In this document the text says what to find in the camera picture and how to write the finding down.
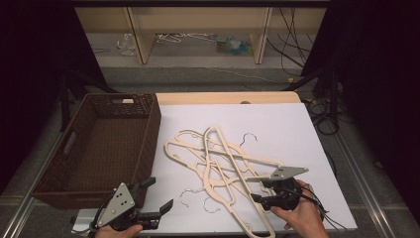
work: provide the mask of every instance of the black cable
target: black cable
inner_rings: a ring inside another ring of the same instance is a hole
[[[281,189],[281,190],[284,190],[284,191],[287,191],[287,192],[289,192],[289,193],[292,193],[292,194],[298,195],[298,196],[300,196],[300,197],[303,197],[303,198],[305,198],[306,200],[309,200],[310,202],[314,203],[314,205],[321,205],[321,206],[322,206],[322,204],[321,204],[319,201],[317,201],[317,200],[315,200],[314,198],[309,197],[309,196],[307,196],[307,195],[305,195],[305,194],[302,194],[302,193],[299,193],[299,192],[296,192],[296,191],[294,191],[294,190],[290,190],[290,189],[287,189],[287,188],[284,188],[284,187],[281,187],[280,189]]]
[[[312,99],[312,100],[302,100],[302,102],[306,105],[306,109],[308,110],[309,114],[311,115],[315,115],[315,116],[320,116],[323,115],[327,112],[327,106],[324,103],[313,103],[313,101],[315,101],[316,99]],[[320,107],[321,111],[320,112],[316,112],[316,108]]]
[[[286,55],[285,53],[284,53],[284,51],[281,51],[281,50],[279,50],[277,47],[275,47],[270,41],[269,41],[269,39],[266,39],[266,41],[278,52],[278,53],[280,53],[282,56],[284,56],[284,57],[286,57],[286,58],[288,58],[289,60],[291,60],[291,61],[293,61],[294,63],[296,63],[297,65],[299,65],[299,66],[301,66],[301,67],[303,67],[303,64],[302,63],[300,63],[300,62],[298,62],[298,61],[296,61],[295,59],[293,59],[292,57],[290,57],[290,56],[288,56],[288,55]]]
[[[313,192],[311,189],[309,189],[309,188],[306,188],[306,187],[302,187],[302,189],[305,189],[305,190],[307,190],[307,191],[309,191],[314,197],[315,197],[315,199],[318,201],[318,204],[319,205],[317,205],[316,203],[314,203],[315,204],[315,206],[317,207],[317,209],[319,210],[319,212],[320,212],[320,214],[323,216],[323,217],[325,217],[325,219],[327,220],[327,222],[328,223],[330,223],[330,225],[332,226],[332,227],[334,227],[334,229],[336,229],[336,230],[338,230],[338,231],[340,231],[335,225],[333,225],[333,223],[335,223],[335,224],[337,224],[337,225],[339,225],[339,226],[341,226],[342,228],[344,228],[345,229],[345,232],[347,231],[347,228],[344,226],[344,225],[342,225],[342,224],[340,224],[340,223],[338,223],[337,221],[335,221],[334,219],[332,219],[330,216],[328,216],[327,215],[327,213],[328,213],[328,211],[326,211],[325,210],[325,208],[324,208],[324,206],[322,205],[322,202],[321,202],[321,200],[319,199],[319,197],[315,194],[315,192]]]
[[[296,27],[294,26],[294,12],[295,12],[295,8],[291,9],[291,23],[290,23],[290,30],[293,29],[292,32],[292,38],[294,40],[294,42],[296,43],[296,46],[298,48],[299,54],[300,54],[300,58],[302,59],[303,63],[306,63],[306,57],[303,54],[301,48],[299,47],[299,42],[297,41],[297,34],[296,34]]]
[[[295,46],[295,45],[292,45],[291,43],[287,43],[279,34],[277,34],[277,36],[278,36],[278,38],[283,42],[283,43],[285,43],[286,45],[288,45],[289,47],[292,47],[292,48],[296,48],[296,49],[299,49],[299,47],[297,47],[297,46]],[[306,50],[306,49],[304,49],[304,48],[300,48],[300,50],[302,50],[302,51],[304,51],[304,52],[311,52],[311,51],[309,51],[309,50]]]
[[[325,122],[327,122],[327,121],[330,121],[330,122],[333,124],[332,131],[326,132],[326,131],[324,131],[323,129],[321,129],[321,125],[323,125],[323,123],[325,123]],[[321,134],[326,135],[326,136],[331,136],[331,135],[334,135],[334,134],[336,134],[336,133],[339,131],[339,129],[340,129],[340,126],[339,126],[339,124],[337,123],[337,121],[336,121],[336,120],[334,120],[334,118],[332,118],[332,117],[331,117],[328,113],[327,113],[327,114],[324,114],[324,115],[320,115],[320,116],[315,116],[315,117],[313,117],[313,118],[312,118],[312,122],[314,123],[314,126],[318,129],[318,131],[319,131]]]
[[[290,22],[290,26],[288,25],[287,20],[284,17],[284,14],[283,14],[283,11],[281,10],[281,8],[279,8],[279,10],[280,10],[281,17],[283,18],[283,21],[286,24],[287,31],[288,31],[286,42],[288,43],[288,38],[289,38],[289,36],[291,36],[291,38],[294,40],[294,42],[295,42],[295,44],[296,44],[296,46],[298,48],[298,52],[299,52],[300,58],[302,59],[303,63],[305,63],[306,62],[306,57],[303,55],[302,50],[300,50],[299,43],[297,41],[296,28],[294,27],[294,11],[295,11],[295,9],[294,8],[291,8],[291,22]]]
[[[283,49],[281,50],[281,53],[282,53],[282,55],[281,55],[281,57],[280,57],[280,64],[281,64],[281,68],[283,69],[283,71],[285,71],[286,73],[289,73],[285,68],[284,68],[284,65],[283,65],[283,55],[285,55],[285,53],[284,53],[284,50],[286,49],[286,45],[283,45]],[[296,74],[294,74],[294,73],[289,73],[290,75],[293,75],[293,76],[299,76],[299,75],[296,75]]]
[[[95,218],[93,218],[93,221],[92,221],[92,223],[91,223],[91,228],[93,228],[93,229],[95,229],[95,230],[99,229],[99,227],[98,227],[98,225],[97,225],[99,215],[101,214],[102,209],[105,207],[105,205],[106,205],[106,204],[108,204],[108,202],[112,199],[112,197],[113,197],[113,196],[114,196],[114,193],[112,193],[109,197],[107,197],[107,198],[105,199],[105,201],[104,201],[104,202],[102,202],[101,206],[100,206],[100,207],[99,207],[99,209],[96,211]]]
[[[312,39],[309,37],[309,35],[306,35],[306,37],[308,37],[309,41],[311,42],[312,46],[314,45],[314,42],[312,41]]]
[[[292,75],[292,76],[298,76],[298,77],[300,77],[300,75],[295,74],[295,73],[291,73],[291,72],[287,71],[287,70],[284,68],[284,65],[283,65],[283,56],[281,56],[281,57],[280,57],[280,65],[281,65],[281,69],[282,69],[285,73],[287,73],[287,74],[289,74],[289,75]]]

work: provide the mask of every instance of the hand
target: hand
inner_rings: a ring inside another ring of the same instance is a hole
[[[131,226],[125,231],[116,231],[111,226],[104,226],[96,232],[95,238],[133,238],[141,230],[143,230],[142,225]]]
[[[302,180],[297,182],[303,187],[308,185]],[[302,193],[312,197],[311,192],[306,189],[302,189]],[[270,210],[287,222],[284,226],[286,230],[293,227],[304,238],[328,237],[315,204],[303,197],[300,198],[299,204],[292,211],[286,211],[277,206],[272,206]]]

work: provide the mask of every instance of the metal hook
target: metal hook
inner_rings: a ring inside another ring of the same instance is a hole
[[[244,145],[244,143],[245,143],[245,137],[247,136],[247,135],[253,135],[254,136],[254,138],[256,138],[256,141],[258,141],[257,140],[257,136],[256,135],[254,135],[253,133],[246,133],[245,135],[244,135],[244,137],[243,137],[243,142],[241,143],[241,145],[239,145],[239,146],[242,146],[242,145]]]
[[[188,204],[182,201],[182,196],[183,196],[183,194],[184,194],[184,193],[186,193],[187,191],[192,192],[192,193],[197,193],[197,192],[200,192],[200,191],[202,191],[202,190],[203,190],[203,187],[200,187],[200,188],[195,189],[195,190],[194,190],[194,189],[185,189],[185,190],[181,193],[181,195],[179,196],[179,201],[180,201],[183,205],[186,205],[186,207],[188,207]]]
[[[214,211],[211,211],[211,210],[208,210],[207,208],[206,208],[206,201],[207,201],[207,199],[208,198],[210,198],[210,196],[208,196],[206,199],[204,199],[204,201],[203,201],[203,208],[204,208],[204,210],[206,210],[208,213],[215,213],[216,211],[220,211],[220,208],[217,208],[216,210],[214,210]]]

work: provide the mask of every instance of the white table surface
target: white table surface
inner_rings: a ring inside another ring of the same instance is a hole
[[[225,105],[162,105],[161,124],[157,140],[157,152],[152,176],[157,183],[149,187],[142,212],[158,211],[173,199],[172,210],[164,215],[158,230],[143,231],[145,235],[222,235],[244,234],[242,228],[221,203],[211,198],[206,208],[220,211],[208,213],[203,201],[208,194],[186,192],[197,189],[203,183],[190,169],[170,160],[163,152],[163,144],[182,130],[194,130],[201,134],[210,126],[218,126],[229,143],[240,145],[246,133],[257,136],[256,141],[248,136],[242,148],[247,155],[281,160],[286,166],[302,167],[309,172],[297,176],[312,184],[328,215],[347,229],[357,228],[353,215],[347,206],[339,185],[333,175],[319,138],[309,115],[300,103],[280,104],[225,104]],[[259,173],[270,174],[274,168],[255,165]],[[233,206],[241,218],[254,231],[264,232],[254,207],[242,195],[236,195]],[[87,228],[93,219],[94,209],[80,210],[74,230]],[[272,213],[266,214],[275,231],[281,232],[285,222]],[[334,229],[324,221],[327,230]]]

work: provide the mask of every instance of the wicker basket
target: wicker basket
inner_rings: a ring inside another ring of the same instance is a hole
[[[155,94],[87,94],[32,196],[58,209],[98,208],[120,182],[150,177],[159,125]]]

